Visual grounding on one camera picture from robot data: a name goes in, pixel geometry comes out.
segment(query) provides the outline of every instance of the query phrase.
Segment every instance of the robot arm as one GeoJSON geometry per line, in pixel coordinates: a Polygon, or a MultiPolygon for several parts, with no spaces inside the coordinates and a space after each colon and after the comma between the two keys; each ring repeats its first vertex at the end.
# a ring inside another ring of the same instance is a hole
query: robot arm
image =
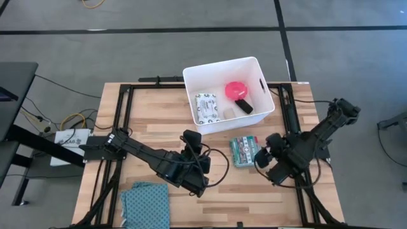
{"type": "Polygon", "coordinates": [[[300,135],[281,137],[280,134],[272,134],[267,137],[266,148],[256,154],[255,161],[261,168],[266,167],[273,158],[278,161],[266,173],[274,184],[281,184],[287,177],[296,177],[308,168],[318,151],[330,143],[328,139],[335,131],[357,121],[360,110],[345,99],[334,99],[329,104],[327,117],[311,131],[300,135]]]}
{"type": "Polygon", "coordinates": [[[102,154],[101,151],[105,151],[104,153],[107,151],[113,155],[130,153],[148,163],[149,167],[156,172],[156,175],[166,182],[176,187],[182,186],[197,197],[201,197],[209,179],[201,174],[194,157],[197,157],[200,162],[204,174],[209,173],[210,158],[200,155],[202,149],[200,145],[201,134],[186,130],[183,137],[187,146],[181,153],[164,149],[152,149],[130,138],[128,132],[123,129],[113,130],[107,137],[100,137],[100,143],[96,149],[94,146],[88,145],[80,146],[80,148],[86,152],[100,151],[100,154],[102,154]]]}

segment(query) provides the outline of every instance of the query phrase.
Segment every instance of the bin handle hole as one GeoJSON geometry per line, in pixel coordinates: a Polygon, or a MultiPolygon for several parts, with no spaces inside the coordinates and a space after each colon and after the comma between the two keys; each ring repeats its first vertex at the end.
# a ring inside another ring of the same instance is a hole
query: bin handle hole
{"type": "Polygon", "coordinates": [[[261,88],[263,89],[263,93],[266,93],[265,86],[264,86],[263,82],[261,81],[261,79],[259,79],[259,82],[260,82],[261,88]]]}

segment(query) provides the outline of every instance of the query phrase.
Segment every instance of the black cable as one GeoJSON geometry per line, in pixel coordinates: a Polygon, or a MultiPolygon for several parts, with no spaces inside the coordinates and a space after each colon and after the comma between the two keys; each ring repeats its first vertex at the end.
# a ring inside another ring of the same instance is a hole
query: black cable
{"type": "Polygon", "coordinates": [[[34,117],[37,118],[36,114],[31,113],[30,111],[28,111],[26,108],[24,108],[23,106],[21,106],[21,109],[23,109],[25,112],[29,113],[30,115],[33,115],[34,117]]]}
{"type": "Polygon", "coordinates": [[[24,118],[25,118],[39,133],[41,133],[41,131],[38,130],[38,128],[31,122],[30,119],[28,119],[28,117],[26,117],[25,114],[23,114],[23,113],[21,113],[21,114],[24,116],[24,118]]]}
{"type": "Polygon", "coordinates": [[[41,110],[38,109],[36,103],[35,103],[32,99],[30,99],[30,98],[28,98],[28,97],[26,97],[26,99],[27,99],[28,101],[30,101],[30,102],[32,103],[32,105],[34,105],[34,107],[37,109],[37,111],[43,116],[44,120],[47,120],[47,121],[52,122],[50,118],[47,118],[47,117],[45,116],[45,114],[43,114],[43,113],[41,112],[41,110]]]}
{"type": "Polygon", "coordinates": [[[130,127],[128,127],[128,129],[131,131],[131,133],[129,133],[129,137],[131,136],[131,135],[133,135],[133,129],[132,128],[130,128],[130,127]]]}
{"type": "Polygon", "coordinates": [[[69,140],[71,140],[74,137],[75,131],[76,131],[76,129],[74,128],[74,132],[72,133],[72,135],[66,141],[64,141],[64,143],[62,143],[61,146],[64,146],[65,143],[67,143],[69,140]]]}
{"type": "MultiPolygon", "coordinates": [[[[275,94],[276,96],[280,96],[277,92],[273,92],[272,89],[269,88],[269,91],[271,91],[271,93],[275,94]]],[[[302,101],[299,99],[294,99],[294,101],[297,102],[307,102],[307,103],[316,103],[316,102],[326,102],[326,103],[332,103],[331,101],[302,101]]]]}
{"type": "Polygon", "coordinates": [[[223,156],[224,159],[226,160],[227,166],[226,166],[226,171],[224,172],[222,178],[221,178],[218,182],[216,182],[216,183],[214,183],[214,184],[208,184],[208,186],[206,186],[207,188],[212,188],[212,187],[215,187],[215,186],[217,186],[218,184],[220,184],[220,183],[224,180],[224,178],[226,177],[226,175],[228,174],[228,172],[229,172],[229,166],[230,166],[230,165],[229,165],[229,159],[226,157],[226,155],[225,155],[222,151],[220,151],[220,150],[218,150],[218,149],[211,149],[211,150],[216,151],[216,152],[222,154],[222,156],[223,156]]]}
{"type": "MultiPolygon", "coordinates": [[[[89,111],[89,110],[93,110],[93,111],[92,111],[90,114],[88,114],[88,116],[85,118],[85,128],[88,128],[88,125],[87,125],[87,123],[86,123],[87,120],[90,120],[90,121],[92,121],[93,123],[95,123],[95,120],[91,119],[90,117],[91,117],[95,112],[97,112],[97,110],[96,110],[96,109],[84,109],[84,110],[82,110],[82,111],[79,112],[79,114],[82,114],[83,112],[89,111]]],[[[74,119],[75,117],[77,117],[77,116],[71,117],[70,119],[68,119],[68,120],[66,121],[66,123],[69,122],[69,121],[71,121],[71,120],[74,119]]],[[[76,123],[74,123],[73,125],[71,125],[70,128],[75,128],[75,127],[76,127],[77,125],[79,125],[80,123],[83,123],[83,120],[77,121],[76,123]]]]}
{"type": "Polygon", "coordinates": [[[198,161],[197,155],[195,154],[195,152],[193,151],[193,148],[191,147],[191,144],[190,144],[183,136],[180,136],[179,138],[180,138],[183,142],[185,142],[185,144],[187,145],[187,147],[189,147],[189,149],[191,150],[192,155],[194,156],[194,159],[195,159],[195,161],[196,161],[197,164],[198,164],[198,168],[199,168],[200,173],[201,173],[201,176],[202,176],[202,182],[203,182],[203,184],[206,186],[206,188],[212,188],[212,187],[215,187],[215,186],[217,186],[218,184],[220,184],[220,183],[225,179],[226,175],[228,175],[228,172],[229,172],[230,163],[229,163],[228,157],[227,157],[222,151],[220,151],[220,150],[218,150],[218,149],[212,149],[212,148],[209,147],[208,145],[201,143],[201,145],[203,145],[203,146],[205,146],[205,147],[208,147],[208,150],[207,150],[207,151],[208,151],[208,155],[205,154],[205,152],[207,152],[207,151],[205,151],[205,152],[202,154],[202,156],[203,156],[204,158],[208,157],[209,154],[210,154],[210,152],[213,150],[213,151],[217,151],[218,153],[220,153],[220,154],[224,157],[224,159],[226,160],[226,171],[224,172],[222,178],[221,178],[219,181],[217,181],[216,183],[214,183],[214,184],[205,184],[204,171],[203,171],[203,169],[202,169],[201,164],[200,164],[199,161],[198,161]]]}
{"type": "MultiPolygon", "coordinates": [[[[90,117],[94,112],[98,112],[98,110],[96,110],[96,109],[94,109],[94,108],[88,108],[88,109],[84,109],[84,110],[81,110],[81,111],[79,111],[78,113],[79,114],[83,114],[85,111],[92,111],[89,115],[88,115],[88,117],[90,117]]],[[[67,123],[67,122],[69,122],[69,121],[71,121],[71,120],[73,120],[74,118],[76,118],[77,116],[72,116],[72,117],[70,117],[70,118],[68,118],[66,121],[65,121],[65,123],[67,123]]]]}
{"type": "Polygon", "coordinates": [[[79,92],[79,91],[70,89],[70,88],[68,88],[68,87],[65,87],[64,85],[61,85],[61,84],[59,84],[59,83],[56,83],[56,82],[54,82],[54,81],[52,81],[52,80],[49,80],[49,79],[47,79],[47,78],[45,78],[45,77],[42,77],[42,76],[39,76],[39,75],[37,75],[37,74],[36,74],[36,76],[37,76],[37,77],[40,77],[41,79],[46,80],[46,81],[48,81],[48,82],[50,82],[50,83],[53,83],[53,84],[55,84],[55,85],[58,85],[58,86],[60,86],[60,87],[62,87],[62,88],[65,88],[66,90],[70,90],[70,91],[72,91],[72,92],[75,92],[75,93],[78,93],[78,94],[81,94],[81,95],[84,95],[84,96],[93,97],[93,98],[96,98],[96,99],[101,99],[101,97],[99,97],[99,96],[88,95],[88,94],[85,94],[85,93],[82,93],[82,92],[79,92]]]}
{"type": "Polygon", "coordinates": [[[260,172],[259,168],[257,167],[256,161],[254,161],[254,168],[256,169],[256,171],[257,171],[260,175],[262,175],[262,176],[263,176],[264,178],[266,178],[268,181],[270,180],[270,179],[268,178],[268,176],[266,176],[266,175],[264,175],[262,172],[260,172]]]}
{"type": "Polygon", "coordinates": [[[394,163],[396,163],[396,164],[398,164],[398,165],[401,165],[401,166],[403,166],[403,167],[407,167],[407,165],[402,164],[402,163],[396,161],[395,159],[393,159],[393,158],[387,153],[386,149],[385,149],[384,146],[383,146],[382,139],[380,138],[380,129],[379,129],[378,126],[377,126],[377,136],[378,136],[378,138],[379,138],[379,143],[380,143],[380,146],[382,147],[383,152],[390,158],[390,160],[392,160],[394,163]]]}
{"type": "Polygon", "coordinates": [[[93,187],[92,199],[90,200],[90,208],[92,209],[93,200],[95,199],[97,181],[99,180],[100,169],[102,168],[103,160],[100,160],[99,167],[97,168],[96,172],[96,179],[95,179],[95,186],[93,187]]]}
{"type": "Polygon", "coordinates": [[[328,161],[328,160],[326,160],[326,159],[321,159],[323,162],[325,162],[328,166],[329,166],[329,168],[331,168],[332,169],[332,165],[331,165],[331,163],[328,161]]]}
{"type": "Polygon", "coordinates": [[[93,119],[90,119],[90,120],[93,121],[94,126],[97,127],[99,130],[107,130],[107,129],[113,128],[113,126],[110,126],[110,127],[99,127],[99,126],[96,125],[96,123],[95,123],[95,121],[94,121],[93,119]]]}
{"type": "Polygon", "coordinates": [[[58,126],[57,126],[57,123],[53,122],[50,118],[48,118],[47,116],[45,116],[45,115],[41,112],[41,110],[38,109],[36,103],[35,103],[33,100],[31,100],[31,99],[28,98],[28,97],[26,97],[26,99],[27,99],[28,101],[30,101],[30,102],[32,103],[32,105],[34,105],[34,107],[35,107],[35,108],[37,109],[37,111],[41,114],[41,116],[42,116],[42,118],[43,118],[44,120],[46,120],[46,121],[52,123],[52,124],[55,126],[55,128],[56,128],[57,130],[59,130],[59,128],[58,128],[58,126]]]}

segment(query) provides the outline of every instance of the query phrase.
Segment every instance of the green package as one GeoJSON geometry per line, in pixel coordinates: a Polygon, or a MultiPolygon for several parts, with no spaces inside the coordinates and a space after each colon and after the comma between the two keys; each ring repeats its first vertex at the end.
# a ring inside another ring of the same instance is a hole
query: green package
{"type": "Polygon", "coordinates": [[[230,140],[233,163],[236,167],[254,165],[254,156],[260,150],[256,136],[236,137],[230,140]]]}

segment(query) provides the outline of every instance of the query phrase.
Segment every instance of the white package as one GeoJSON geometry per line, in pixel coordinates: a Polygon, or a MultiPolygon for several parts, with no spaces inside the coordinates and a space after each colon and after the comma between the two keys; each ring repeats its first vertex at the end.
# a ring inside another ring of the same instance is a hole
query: white package
{"type": "Polygon", "coordinates": [[[217,113],[216,95],[199,93],[195,96],[199,124],[221,121],[217,113]]]}

